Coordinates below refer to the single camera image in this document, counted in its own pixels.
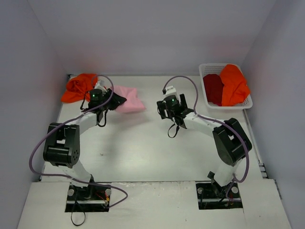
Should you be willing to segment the pink t shirt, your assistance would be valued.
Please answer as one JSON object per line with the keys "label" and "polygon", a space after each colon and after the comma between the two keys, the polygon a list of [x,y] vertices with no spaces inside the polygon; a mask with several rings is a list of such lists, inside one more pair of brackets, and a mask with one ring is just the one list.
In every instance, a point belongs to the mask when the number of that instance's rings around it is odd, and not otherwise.
{"label": "pink t shirt", "polygon": [[126,102],[122,105],[119,105],[115,111],[118,113],[135,113],[135,112],[142,112],[146,109],[142,101],[138,98],[138,92],[136,88],[132,87],[124,87],[115,85],[114,92],[126,98]]}

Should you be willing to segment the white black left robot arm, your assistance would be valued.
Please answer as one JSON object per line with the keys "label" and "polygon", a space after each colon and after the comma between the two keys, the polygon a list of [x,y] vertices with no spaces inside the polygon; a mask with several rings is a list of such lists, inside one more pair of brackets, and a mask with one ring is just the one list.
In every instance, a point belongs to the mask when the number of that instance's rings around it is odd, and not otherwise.
{"label": "white black left robot arm", "polygon": [[74,191],[84,200],[95,195],[94,178],[80,161],[80,136],[92,127],[101,125],[109,110],[115,110],[127,99],[112,89],[92,89],[87,93],[90,100],[87,108],[81,109],[81,115],[68,124],[52,123],[45,141],[43,159],[60,168],[65,177],[71,180]]}

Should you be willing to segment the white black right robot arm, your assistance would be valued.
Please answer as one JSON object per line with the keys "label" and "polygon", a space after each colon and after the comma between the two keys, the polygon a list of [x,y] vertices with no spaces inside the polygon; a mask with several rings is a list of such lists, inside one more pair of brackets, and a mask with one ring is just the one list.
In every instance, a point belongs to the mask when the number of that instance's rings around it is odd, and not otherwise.
{"label": "white black right robot arm", "polygon": [[184,94],[177,99],[176,95],[169,95],[161,101],[157,101],[157,112],[161,119],[170,119],[180,128],[198,131],[214,140],[217,154],[222,163],[217,171],[210,171],[211,191],[221,197],[228,191],[228,184],[234,180],[234,174],[246,158],[246,152],[252,149],[252,143],[240,123],[235,118],[223,121],[213,121],[207,117],[201,118],[195,111],[187,107]]}

